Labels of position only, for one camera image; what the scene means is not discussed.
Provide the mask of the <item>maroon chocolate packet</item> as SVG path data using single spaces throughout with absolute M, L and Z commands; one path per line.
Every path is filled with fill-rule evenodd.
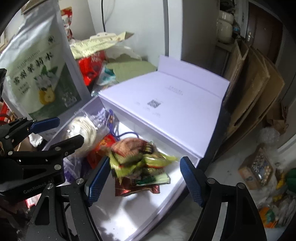
M 160 194 L 160 187 L 155 184 L 135 186 L 129 178 L 123 178 L 121 182 L 118 178 L 115 179 L 115 196 L 129 196 L 140 191 L 150 191 L 152 194 Z

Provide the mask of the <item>green gold candy wrappers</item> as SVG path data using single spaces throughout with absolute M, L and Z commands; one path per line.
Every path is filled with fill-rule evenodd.
M 177 161 L 174 156 L 160 152 L 152 142 L 140 138 L 125 138 L 114 143 L 108 151 L 112 176 L 119 183 L 133 186 L 169 184 L 165 168 Z

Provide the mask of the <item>red candy packet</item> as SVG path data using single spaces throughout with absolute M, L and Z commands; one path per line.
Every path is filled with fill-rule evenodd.
M 116 142 L 115 137 L 109 133 L 89 152 L 87 161 L 92 169 L 95 169 L 100 160 L 108 155 L 111 146 Z

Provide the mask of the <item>silver tea pouch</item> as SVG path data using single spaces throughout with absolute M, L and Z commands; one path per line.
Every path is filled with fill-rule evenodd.
M 58 1 L 25 16 L 1 53 L 7 70 L 2 98 L 18 117 L 66 121 L 91 99 L 70 50 Z

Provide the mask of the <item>box of items on floor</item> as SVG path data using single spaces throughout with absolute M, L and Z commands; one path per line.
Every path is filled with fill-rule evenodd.
M 250 190 L 265 187 L 273 175 L 273 167 L 265 149 L 259 146 L 243 161 L 238 168 L 238 173 Z

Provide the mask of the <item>lavender gift box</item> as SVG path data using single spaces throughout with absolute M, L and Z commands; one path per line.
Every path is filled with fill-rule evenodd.
M 161 56 L 158 69 L 109 87 L 81 107 L 88 114 L 111 110 L 118 132 L 134 132 L 163 153 L 189 157 L 194 165 L 205 156 L 229 81 L 196 65 Z M 158 194 L 141 191 L 115 195 L 108 177 L 90 209 L 103 240 L 140 240 L 163 218 L 185 188 L 178 162 L 166 167 L 171 182 Z

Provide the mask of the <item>green paper sheet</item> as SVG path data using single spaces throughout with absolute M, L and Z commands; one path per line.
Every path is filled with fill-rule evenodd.
M 138 60 L 108 63 L 106 68 L 113 71 L 119 83 L 157 70 L 151 63 Z

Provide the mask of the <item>white printed paper strip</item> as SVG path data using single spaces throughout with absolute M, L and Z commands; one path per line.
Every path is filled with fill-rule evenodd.
M 120 34 L 101 32 L 89 39 L 75 42 L 70 45 L 71 52 L 75 59 L 87 58 L 96 52 L 104 51 L 117 43 L 127 40 L 134 33 L 123 32 Z

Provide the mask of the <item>white refrigerator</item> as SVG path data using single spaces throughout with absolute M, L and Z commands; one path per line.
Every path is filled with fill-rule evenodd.
M 124 41 L 157 66 L 161 55 L 209 69 L 217 43 L 219 1 L 88 1 L 95 32 Z

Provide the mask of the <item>white ceramic jar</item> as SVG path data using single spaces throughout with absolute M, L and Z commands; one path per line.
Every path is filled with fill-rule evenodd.
M 229 44 L 232 39 L 234 15 L 225 11 L 219 11 L 217 21 L 217 38 L 220 42 Z

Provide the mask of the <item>dark entrance door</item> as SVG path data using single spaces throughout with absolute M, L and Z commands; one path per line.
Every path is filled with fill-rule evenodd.
M 254 3 L 248 3 L 246 43 L 276 63 L 283 34 L 283 24 Z

